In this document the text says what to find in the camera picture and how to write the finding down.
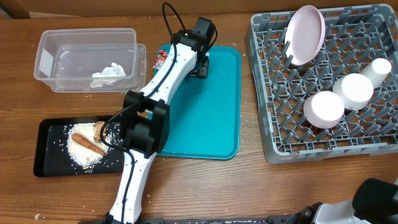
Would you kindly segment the red snack wrapper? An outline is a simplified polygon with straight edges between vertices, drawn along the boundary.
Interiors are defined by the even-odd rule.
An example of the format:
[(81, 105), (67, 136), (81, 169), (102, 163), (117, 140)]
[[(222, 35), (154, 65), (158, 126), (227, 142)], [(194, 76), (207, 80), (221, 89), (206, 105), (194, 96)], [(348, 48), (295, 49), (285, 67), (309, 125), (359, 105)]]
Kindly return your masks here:
[(157, 53), (157, 56), (154, 60), (153, 68), (155, 70), (159, 70), (163, 66), (167, 57), (168, 57), (168, 53), (165, 50), (159, 50), (159, 52)]

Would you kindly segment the foil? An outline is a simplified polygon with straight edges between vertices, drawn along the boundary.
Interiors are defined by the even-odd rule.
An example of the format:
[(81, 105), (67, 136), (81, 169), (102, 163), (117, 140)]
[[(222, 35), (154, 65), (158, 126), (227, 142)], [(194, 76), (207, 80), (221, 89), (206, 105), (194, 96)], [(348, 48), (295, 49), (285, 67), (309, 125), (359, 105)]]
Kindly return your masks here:
[(91, 88), (101, 88), (103, 85), (112, 85), (121, 77), (126, 77), (123, 67), (112, 62), (110, 67), (105, 67), (101, 72), (93, 73), (93, 81), (90, 83)]

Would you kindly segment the pink plate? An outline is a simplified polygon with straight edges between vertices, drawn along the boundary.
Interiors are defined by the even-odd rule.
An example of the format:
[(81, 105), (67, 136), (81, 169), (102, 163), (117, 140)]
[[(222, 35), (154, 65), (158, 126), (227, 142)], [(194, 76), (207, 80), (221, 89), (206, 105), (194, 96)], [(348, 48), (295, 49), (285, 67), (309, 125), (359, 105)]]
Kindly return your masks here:
[(322, 47), (325, 32), (325, 19), (317, 8), (306, 5), (297, 10), (285, 34), (286, 56), (293, 56), (291, 63), (299, 66), (313, 60)]

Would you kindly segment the brown food lump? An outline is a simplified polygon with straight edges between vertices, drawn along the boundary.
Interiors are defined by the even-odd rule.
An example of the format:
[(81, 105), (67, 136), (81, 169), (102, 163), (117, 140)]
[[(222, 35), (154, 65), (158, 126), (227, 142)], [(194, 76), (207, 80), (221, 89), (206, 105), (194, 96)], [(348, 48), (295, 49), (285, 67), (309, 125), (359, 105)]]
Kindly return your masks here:
[(103, 125), (105, 124), (104, 121), (98, 121), (94, 124), (94, 140), (95, 142), (101, 142), (101, 128), (103, 127)]

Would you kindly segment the pink bowl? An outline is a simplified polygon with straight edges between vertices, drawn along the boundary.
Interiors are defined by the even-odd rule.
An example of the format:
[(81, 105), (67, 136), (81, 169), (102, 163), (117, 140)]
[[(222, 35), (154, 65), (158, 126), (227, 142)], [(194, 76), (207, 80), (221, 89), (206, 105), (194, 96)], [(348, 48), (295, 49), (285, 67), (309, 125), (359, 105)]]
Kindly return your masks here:
[(345, 107), (341, 98), (331, 91), (321, 91), (305, 100), (303, 113), (317, 128), (329, 129), (339, 122)]

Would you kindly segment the carrot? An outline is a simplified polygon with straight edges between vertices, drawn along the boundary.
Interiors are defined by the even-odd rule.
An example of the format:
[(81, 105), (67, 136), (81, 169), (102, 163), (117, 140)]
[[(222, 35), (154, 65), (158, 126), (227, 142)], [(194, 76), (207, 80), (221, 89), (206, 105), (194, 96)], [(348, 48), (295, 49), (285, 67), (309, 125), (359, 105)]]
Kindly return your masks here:
[(81, 135), (79, 133), (73, 133), (72, 140), (74, 142), (76, 142), (77, 144), (79, 144), (97, 154), (101, 154), (102, 156), (106, 155), (106, 153), (101, 148), (99, 148), (97, 145), (93, 144), (86, 137), (84, 137), (83, 135)]

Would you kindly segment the cream cup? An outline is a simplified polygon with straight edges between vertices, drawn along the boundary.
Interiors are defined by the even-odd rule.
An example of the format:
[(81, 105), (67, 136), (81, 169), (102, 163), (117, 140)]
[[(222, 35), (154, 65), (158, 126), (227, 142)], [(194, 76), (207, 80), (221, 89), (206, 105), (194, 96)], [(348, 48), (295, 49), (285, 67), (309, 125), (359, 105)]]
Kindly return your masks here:
[(392, 65), (388, 60), (377, 58), (361, 70), (360, 74), (367, 77), (372, 83), (373, 88), (376, 89), (382, 84), (391, 70)]

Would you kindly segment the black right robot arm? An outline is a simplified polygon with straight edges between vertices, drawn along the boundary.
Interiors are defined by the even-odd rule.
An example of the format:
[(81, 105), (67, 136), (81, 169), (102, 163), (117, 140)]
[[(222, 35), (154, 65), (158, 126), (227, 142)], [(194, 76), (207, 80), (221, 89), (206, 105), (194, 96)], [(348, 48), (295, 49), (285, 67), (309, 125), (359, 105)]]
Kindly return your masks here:
[(293, 214), (287, 223), (397, 224), (397, 183), (369, 178), (354, 197), (340, 203), (315, 203)]

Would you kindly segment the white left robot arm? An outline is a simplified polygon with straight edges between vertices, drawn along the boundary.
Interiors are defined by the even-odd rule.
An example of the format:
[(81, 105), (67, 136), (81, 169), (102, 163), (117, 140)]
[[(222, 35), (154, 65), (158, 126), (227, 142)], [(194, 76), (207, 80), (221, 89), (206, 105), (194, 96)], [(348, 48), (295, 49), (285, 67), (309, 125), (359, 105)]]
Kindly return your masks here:
[(191, 77), (206, 79), (209, 53), (218, 32), (211, 20), (199, 17), (192, 30), (171, 35), (172, 45), (156, 76), (140, 92), (129, 91), (120, 118), (119, 150), (123, 172), (118, 194), (103, 223), (137, 223), (150, 167), (164, 148), (170, 130), (170, 102), (178, 87)]

